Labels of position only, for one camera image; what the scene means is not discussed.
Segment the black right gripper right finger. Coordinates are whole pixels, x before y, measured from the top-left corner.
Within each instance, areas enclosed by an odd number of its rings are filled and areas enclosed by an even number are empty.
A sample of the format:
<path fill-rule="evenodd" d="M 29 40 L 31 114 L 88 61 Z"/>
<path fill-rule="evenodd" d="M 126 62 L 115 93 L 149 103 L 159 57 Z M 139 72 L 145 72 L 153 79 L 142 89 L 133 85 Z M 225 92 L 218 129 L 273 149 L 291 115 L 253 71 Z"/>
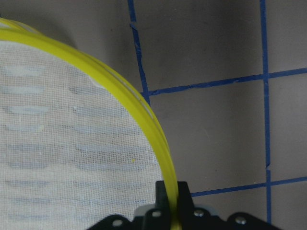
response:
<path fill-rule="evenodd" d="M 178 183 L 178 210 L 192 211 L 194 203 L 187 182 L 179 181 Z"/>

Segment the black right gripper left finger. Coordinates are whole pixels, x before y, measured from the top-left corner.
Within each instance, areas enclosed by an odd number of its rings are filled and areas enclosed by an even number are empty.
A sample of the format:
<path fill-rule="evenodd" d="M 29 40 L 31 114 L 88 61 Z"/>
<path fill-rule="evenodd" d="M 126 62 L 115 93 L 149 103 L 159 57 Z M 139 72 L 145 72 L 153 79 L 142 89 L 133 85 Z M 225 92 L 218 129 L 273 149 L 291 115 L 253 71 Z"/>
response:
<path fill-rule="evenodd" d="M 155 183 L 155 207 L 163 212 L 170 213 L 169 200 L 164 181 Z"/>

